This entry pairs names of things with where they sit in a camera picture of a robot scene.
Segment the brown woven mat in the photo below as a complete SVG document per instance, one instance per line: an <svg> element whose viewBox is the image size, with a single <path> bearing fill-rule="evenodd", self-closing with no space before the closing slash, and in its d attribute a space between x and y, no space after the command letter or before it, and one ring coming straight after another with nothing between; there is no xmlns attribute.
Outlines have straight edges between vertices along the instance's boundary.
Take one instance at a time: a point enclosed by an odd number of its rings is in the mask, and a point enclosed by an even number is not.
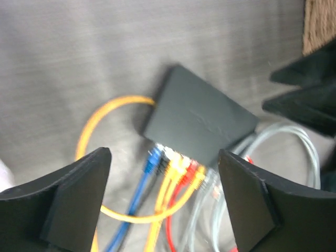
<svg viewBox="0 0 336 252"><path fill-rule="evenodd" d="M336 37L336 0L306 0L303 54L307 55Z"/></svg>

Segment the black cable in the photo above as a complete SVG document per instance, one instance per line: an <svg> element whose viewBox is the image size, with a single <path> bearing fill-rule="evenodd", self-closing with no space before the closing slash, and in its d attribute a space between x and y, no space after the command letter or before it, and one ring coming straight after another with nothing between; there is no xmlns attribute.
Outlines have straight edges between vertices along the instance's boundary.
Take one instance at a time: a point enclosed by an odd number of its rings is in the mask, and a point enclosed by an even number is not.
<svg viewBox="0 0 336 252"><path fill-rule="evenodd" d="M135 215L138 214L139 210L142 208L143 204L145 203L145 201L147 200L147 198L149 197L149 195L153 191L154 185L158 181L158 178L160 177L160 175L164 173L164 170L167 167L167 164L168 164L167 158L166 157L161 158L160 164L159 164L159 168L157 169L156 174L154 174L153 177L151 178L151 180L150 180L150 182L149 182L146 190L144 191L144 193L143 193L143 195L141 197L140 203L139 203L139 207L135 211ZM128 237L128 234L129 234L132 226L133 226L133 223L131 223L128 226L126 234L124 235L123 239L121 240L117 252L121 252L123 250L124 244L126 242L126 238Z"/></svg>

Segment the red connector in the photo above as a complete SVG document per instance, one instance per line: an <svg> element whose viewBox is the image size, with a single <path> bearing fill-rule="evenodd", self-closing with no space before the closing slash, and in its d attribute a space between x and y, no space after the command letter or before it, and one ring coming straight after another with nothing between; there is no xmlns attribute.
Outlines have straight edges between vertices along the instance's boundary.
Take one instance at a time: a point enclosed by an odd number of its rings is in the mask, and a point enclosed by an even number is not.
<svg viewBox="0 0 336 252"><path fill-rule="evenodd" d="M181 179L180 183L175 188L174 194L169 202L169 207L172 207L175 204L175 200L177 196L179 195L179 193L181 192L181 190L192 181L192 179L195 176L197 168L198 168L198 163L192 160L190 162L189 167L187 168L186 173ZM172 216L168 216L166 219L166 239L170 247L170 250L172 252L176 252L173 239L172 239Z"/></svg>

